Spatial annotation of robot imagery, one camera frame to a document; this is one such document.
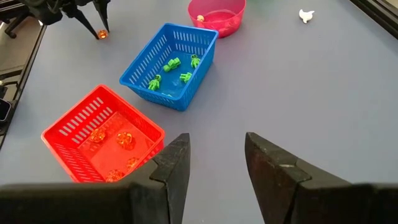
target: basket rim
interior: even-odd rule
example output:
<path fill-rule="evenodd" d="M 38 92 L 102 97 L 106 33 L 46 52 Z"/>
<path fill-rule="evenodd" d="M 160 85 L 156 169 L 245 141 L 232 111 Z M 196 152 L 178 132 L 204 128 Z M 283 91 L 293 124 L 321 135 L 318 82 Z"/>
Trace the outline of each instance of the basket rim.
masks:
<path fill-rule="evenodd" d="M 187 82 L 187 84 L 184 86 L 184 88 L 182 89 L 181 93 L 180 93 L 179 96 L 177 96 L 177 97 L 174 97 L 174 96 L 167 96 L 167 95 L 158 93 L 158 92 L 156 92 L 156 91 L 148 90 L 148 89 L 143 88 L 143 87 L 141 87 L 141 86 L 139 86 L 139 85 L 134 85 L 134 84 L 131 84 L 131 83 L 128 83 L 128 82 L 123 81 L 124 77 L 127 75 L 127 71 L 130 70 L 130 68 L 131 68 L 133 65 L 135 65 L 135 63 L 137 63 L 137 59 L 144 53 L 144 51 L 146 50 L 146 48 L 148 47 L 148 45 L 155 39 L 155 37 L 157 36 L 157 34 L 158 34 L 165 26 L 177 26 L 177 27 L 184 27 L 184 28 L 195 29 L 195 30 L 204 30 L 204 31 L 206 31 L 206 32 L 215 33 L 215 36 L 213 37 L 213 40 L 210 42 L 210 44 L 209 44 L 209 46 L 207 47 L 207 49 L 206 49 L 205 53 L 203 54 L 202 58 L 204 58 L 204 57 L 207 56 L 207 54 L 208 54 L 208 52 L 209 52 L 211 46 L 214 45 L 214 43 L 217 41 L 217 38 L 218 38 L 218 35 L 219 35 L 219 33 L 218 33 L 217 30 L 202 29 L 202 28 L 197 28 L 197 27 L 192 27 L 192 26 L 185 26 L 185 25 L 179 25 L 179 24 L 173 24 L 173 23 L 166 22 L 166 23 L 156 32 L 156 34 L 150 39 L 150 41 L 148 41 L 148 43 L 146 43 L 145 47 L 139 52 L 139 54 L 138 54 L 138 55 L 135 57 L 135 59 L 131 62 L 131 64 L 128 66 L 128 68 L 123 72 L 122 76 L 121 76 L 120 79 L 119 79 L 119 83 L 122 84 L 122 85 L 125 85 L 125 86 L 127 86 L 127 87 L 129 87 L 129 88 L 133 88 L 133 89 L 135 89 L 135 90 L 144 91 L 144 92 L 146 92 L 146 93 L 153 94 L 153 95 L 157 95 L 157 96 L 162 97 L 162 98 L 168 98 L 168 99 L 170 99 L 170 100 L 178 101 L 178 100 L 180 100 L 180 99 L 183 97 L 183 95 L 185 94 L 185 92 L 186 92 L 188 86 L 191 84 L 191 81 L 193 80 L 192 78 L 189 79 L 189 81 Z M 203 60 L 200 60 L 200 62 L 199 62 L 199 64 L 198 64 L 197 67 L 200 67 L 202 61 L 203 61 Z M 195 69 L 195 71 L 193 71 L 193 73 L 192 73 L 192 76 L 195 76 L 196 73 L 197 73 L 197 71 L 198 71 L 198 70 Z"/>

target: tabletop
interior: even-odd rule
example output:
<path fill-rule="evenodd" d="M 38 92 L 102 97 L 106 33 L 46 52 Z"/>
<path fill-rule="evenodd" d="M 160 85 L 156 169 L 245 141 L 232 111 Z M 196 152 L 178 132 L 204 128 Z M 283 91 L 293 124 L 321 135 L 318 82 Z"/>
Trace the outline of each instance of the tabletop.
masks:
<path fill-rule="evenodd" d="M 191 136 L 184 223 L 263 223 L 244 157 L 247 131 L 351 182 L 398 182 L 398 41 L 348 0 L 248 0 L 237 33 L 178 112 L 119 77 L 165 22 L 190 25 L 188 0 L 113 0 L 111 33 L 74 19 L 47 27 L 0 151 L 0 184 L 70 182 L 41 132 L 104 83 L 166 132 Z M 314 10 L 304 24 L 299 10 Z M 92 4 L 83 12 L 103 29 Z"/>

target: white figurine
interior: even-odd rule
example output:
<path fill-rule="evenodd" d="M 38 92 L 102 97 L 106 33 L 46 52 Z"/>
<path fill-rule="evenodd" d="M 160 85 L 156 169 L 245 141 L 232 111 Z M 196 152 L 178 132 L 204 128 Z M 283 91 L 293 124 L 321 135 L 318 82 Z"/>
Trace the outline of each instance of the white figurine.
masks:
<path fill-rule="evenodd" d="M 309 12 L 304 12 L 303 9 L 300 9 L 300 12 L 298 12 L 298 15 L 300 16 L 300 18 L 303 19 L 303 22 L 306 24 L 307 21 L 312 19 L 312 14 L 315 11 L 309 11 Z"/>

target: green robot figure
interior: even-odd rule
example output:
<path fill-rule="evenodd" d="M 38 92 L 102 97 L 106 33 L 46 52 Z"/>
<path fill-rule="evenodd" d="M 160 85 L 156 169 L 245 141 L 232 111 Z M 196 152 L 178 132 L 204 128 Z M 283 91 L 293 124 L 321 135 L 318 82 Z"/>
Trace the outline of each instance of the green robot figure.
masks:
<path fill-rule="evenodd" d="M 197 68 L 197 66 L 199 65 L 200 62 L 200 58 L 198 58 L 197 55 L 192 55 L 191 56 L 191 66 L 192 68 Z"/>
<path fill-rule="evenodd" d="M 181 74 L 180 75 L 180 80 L 187 83 L 189 81 L 189 79 L 191 78 L 192 73 L 187 72 L 187 74 Z"/>
<path fill-rule="evenodd" d="M 167 65 L 163 66 L 163 70 L 165 72 L 169 72 L 171 69 L 176 69 L 179 65 L 181 65 L 181 61 L 179 58 L 171 59 L 167 63 Z"/>
<path fill-rule="evenodd" d="M 156 75 L 155 79 L 151 80 L 149 82 L 149 87 L 148 90 L 157 90 L 160 88 L 160 81 L 162 80 L 162 77 L 160 75 Z"/>

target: plastic bowl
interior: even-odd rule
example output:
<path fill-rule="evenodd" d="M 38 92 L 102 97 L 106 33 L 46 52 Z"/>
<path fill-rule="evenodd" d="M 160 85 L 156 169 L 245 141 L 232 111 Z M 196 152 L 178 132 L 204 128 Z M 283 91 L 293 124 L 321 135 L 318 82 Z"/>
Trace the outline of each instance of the plastic bowl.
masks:
<path fill-rule="evenodd" d="M 245 8 L 246 0 L 192 0 L 188 13 L 195 27 L 217 30 L 223 38 L 239 29 Z M 199 15 L 204 22 L 198 21 Z"/>

